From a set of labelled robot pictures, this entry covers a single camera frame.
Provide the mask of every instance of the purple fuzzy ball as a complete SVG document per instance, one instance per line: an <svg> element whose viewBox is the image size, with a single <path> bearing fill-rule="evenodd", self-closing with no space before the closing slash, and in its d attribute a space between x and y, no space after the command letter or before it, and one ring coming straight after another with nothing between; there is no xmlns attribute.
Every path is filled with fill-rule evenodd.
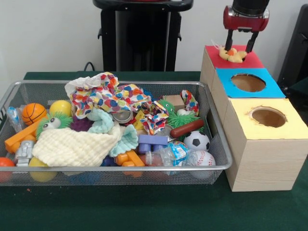
<svg viewBox="0 0 308 231"><path fill-rule="evenodd" d="M93 121L88 118L78 119L73 116L73 122L71 123L71 129L74 131L88 131L92 127Z"/></svg>

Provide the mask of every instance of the wire mesh basket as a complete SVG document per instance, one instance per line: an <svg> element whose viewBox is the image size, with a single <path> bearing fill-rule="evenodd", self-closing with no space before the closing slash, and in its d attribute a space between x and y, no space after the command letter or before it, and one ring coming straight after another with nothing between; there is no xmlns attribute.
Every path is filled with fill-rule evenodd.
<svg viewBox="0 0 308 231"><path fill-rule="evenodd" d="M5 150L4 141L15 134L6 119L9 106L40 103L47 109L55 100L67 99L67 81L16 82L0 102L0 156L13 159ZM231 153L213 99L206 85L199 82L127 82L150 91L155 98L180 94L189 90L199 102L205 133L211 140L209 152L216 166L204 167L0 167L0 186L65 186L65 185L142 185L142 184L213 184L221 172L232 164ZM55 177L48 182L35 181L31 174Z"/></svg>

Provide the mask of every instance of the circular hole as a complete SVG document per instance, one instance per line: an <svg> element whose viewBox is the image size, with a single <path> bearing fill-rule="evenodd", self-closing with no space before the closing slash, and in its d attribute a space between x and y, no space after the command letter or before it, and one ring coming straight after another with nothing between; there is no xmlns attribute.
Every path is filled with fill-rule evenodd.
<svg viewBox="0 0 308 231"><path fill-rule="evenodd" d="M257 109L252 113L252 118L267 127L279 128L285 124L285 116L272 108Z"/></svg>
<svg viewBox="0 0 308 231"><path fill-rule="evenodd" d="M237 74L231 78L232 83L239 89L248 92L262 91L266 84L257 76L250 74Z"/></svg>

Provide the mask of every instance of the brown toy hot dog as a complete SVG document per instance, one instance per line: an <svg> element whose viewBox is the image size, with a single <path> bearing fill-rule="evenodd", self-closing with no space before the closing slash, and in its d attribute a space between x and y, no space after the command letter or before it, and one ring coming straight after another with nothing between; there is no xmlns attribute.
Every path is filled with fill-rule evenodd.
<svg viewBox="0 0 308 231"><path fill-rule="evenodd" d="M186 133L188 132L191 132L191 131L195 131L201 127L204 126L204 122L202 119L198 119L196 121L193 121L189 124L185 124L181 127L178 127L178 128L175 128L175 129L172 129L170 131L170 135L173 137L173 138L178 138L182 135L185 135Z"/></svg>

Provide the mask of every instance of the white ball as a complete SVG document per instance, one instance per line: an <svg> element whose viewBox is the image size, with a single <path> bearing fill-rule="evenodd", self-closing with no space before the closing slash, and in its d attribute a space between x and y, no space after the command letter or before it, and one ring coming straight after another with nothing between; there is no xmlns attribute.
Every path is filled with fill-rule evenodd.
<svg viewBox="0 0 308 231"><path fill-rule="evenodd" d="M193 155L196 157L194 166L215 166L214 157L206 151L195 151ZM191 171L191 175L197 179L205 180L212 176L213 171Z"/></svg>
<svg viewBox="0 0 308 231"><path fill-rule="evenodd" d="M196 151L208 151L210 148L210 140L207 135L202 134L199 131L193 131L188 133L188 136L184 139L184 143L188 149Z"/></svg>
<svg viewBox="0 0 308 231"><path fill-rule="evenodd" d="M185 109L179 109L178 111L177 111L177 115L179 116L186 116L186 115L190 115L190 114L194 114L194 112L192 112L192 111L186 111Z"/></svg>

